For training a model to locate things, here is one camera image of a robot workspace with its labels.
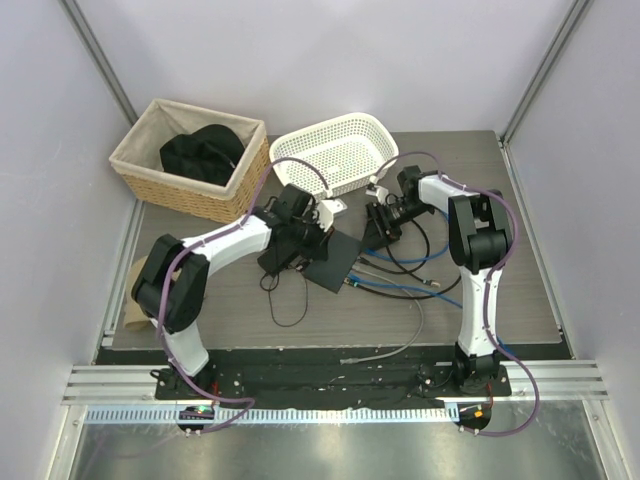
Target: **white connector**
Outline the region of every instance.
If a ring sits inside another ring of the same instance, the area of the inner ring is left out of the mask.
[[[331,228],[334,220],[347,211],[347,204],[342,200],[332,198],[321,200],[318,204],[318,225],[325,232]]]
[[[376,197],[378,202],[384,205],[387,200],[387,195],[389,195],[389,190],[380,185],[374,185],[373,189],[367,188],[366,194]]]

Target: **black fabric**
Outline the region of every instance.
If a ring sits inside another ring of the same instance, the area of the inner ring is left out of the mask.
[[[175,136],[160,149],[160,159],[167,173],[225,186],[243,153],[233,130],[214,124]]]

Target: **wicker basket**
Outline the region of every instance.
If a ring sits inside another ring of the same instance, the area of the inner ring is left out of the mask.
[[[162,171],[162,145],[178,134],[193,133],[212,123],[231,128],[245,146],[227,185],[221,187]],[[156,99],[109,161],[140,200],[230,223],[249,208],[258,180],[269,164],[269,143],[261,120]]]

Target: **white wall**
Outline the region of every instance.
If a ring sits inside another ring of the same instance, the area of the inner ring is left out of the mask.
[[[570,340],[640,475],[640,3],[596,1],[512,149]]]
[[[133,205],[107,161],[127,124],[51,0],[2,4],[0,105],[0,478],[40,479]]]
[[[80,0],[137,111],[502,131],[571,0]]]

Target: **metal frame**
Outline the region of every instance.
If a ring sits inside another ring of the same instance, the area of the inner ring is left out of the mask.
[[[88,407],[74,405],[66,407],[65,419],[58,435],[55,452],[49,466],[49,480],[67,480],[71,475],[76,451],[80,445],[80,435]]]
[[[541,399],[549,400],[607,400],[607,390],[598,366],[592,360],[537,360],[524,362],[531,369]],[[507,369],[513,395],[496,397],[497,402],[533,400],[531,383],[514,362],[503,362]],[[156,382],[149,375],[157,366],[87,366],[74,367],[65,390],[63,405],[162,405],[154,399]],[[478,398],[447,398],[448,402],[485,401]],[[192,404],[193,401],[179,402]]]
[[[530,361],[542,401],[582,400],[589,424],[608,478],[631,478],[621,456],[616,436],[606,412],[608,394],[594,361]],[[531,384],[514,362],[505,362],[514,395],[495,398],[501,402],[531,402]],[[193,401],[158,401],[153,398],[155,382],[149,372],[158,366],[78,366],[69,378],[63,405],[67,416],[52,461],[50,480],[67,479],[85,424],[174,423],[176,412]],[[455,418],[456,401],[483,401],[484,398],[447,399],[437,412],[411,410],[397,412],[368,409],[340,412],[295,410],[256,410],[243,422],[247,425],[286,425],[301,423],[389,423],[448,422]],[[219,409],[219,418],[229,410]]]
[[[96,68],[100,72],[103,80],[109,87],[113,98],[116,100],[118,106],[122,110],[122,113],[126,119],[133,125],[138,120],[138,114],[136,113],[129,97],[127,96],[118,76],[113,71],[107,56],[104,54],[98,39],[96,38],[89,22],[82,13],[82,9],[78,5],[76,0],[58,0],[62,9],[67,14],[69,21],[75,28],[80,40],[89,52],[89,56],[93,60]]]
[[[551,41],[551,45],[549,45],[549,48],[544,54],[540,66],[538,66],[520,103],[507,124],[507,128],[501,137],[503,143],[508,144],[513,139],[531,104],[547,81],[553,67],[558,63],[558,59],[564,51],[571,35],[575,32],[592,3],[592,0],[574,0],[562,24],[558,28],[555,37]]]
[[[633,478],[607,412],[609,404],[586,400],[582,403],[607,477],[611,480]]]
[[[504,163],[507,167],[507,173],[509,174],[509,178],[511,179],[511,184],[513,185],[513,191],[516,194],[516,201],[518,202],[518,207],[520,208],[520,213],[522,214],[522,221],[524,222],[524,227],[527,231],[527,235],[529,236],[529,241],[531,242],[531,248],[533,250],[533,256],[536,259],[536,263],[538,265],[538,270],[540,271],[540,277],[542,278],[542,284],[544,285],[544,289],[547,293],[547,298],[549,299],[549,305],[551,306],[551,311],[553,313],[554,318],[556,319],[556,323],[559,327],[561,327],[560,334],[564,335],[564,331],[566,330],[566,325],[562,316],[562,309],[560,308],[560,304],[558,302],[558,298],[555,294],[555,289],[553,286],[553,282],[551,281],[551,277],[549,276],[549,271],[547,270],[546,264],[544,262],[544,256],[542,255],[540,244],[538,243],[538,239],[535,234],[535,230],[533,229],[533,225],[531,223],[531,217],[529,216],[529,209],[527,208],[527,201],[524,196],[524,192],[522,190],[522,183],[520,181],[520,176],[518,175],[518,171],[513,163],[511,148],[508,144],[501,144],[500,151],[502,152],[502,157],[504,158]],[[573,355],[573,349],[571,348],[570,335],[565,336],[565,340],[567,342],[567,346],[569,347],[569,351]]]
[[[127,225],[127,230],[120,247],[120,252],[118,254],[118,265],[116,267],[116,273],[111,286],[111,294],[109,295],[109,301],[107,303],[107,309],[102,323],[102,335],[98,340],[99,344],[95,351],[96,356],[98,354],[98,349],[101,346],[110,348],[113,344],[113,335],[115,334],[118,319],[120,318],[120,312],[122,311],[122,303],[124,302],[125,297],[127,273],[131,267],[133,254],[135,253],[136,245],[138,243],[140,227],[142,226],[142,219],[144,218],[144,210],[144,202],[136,199],[133,211],[131,212],[131,218]]]

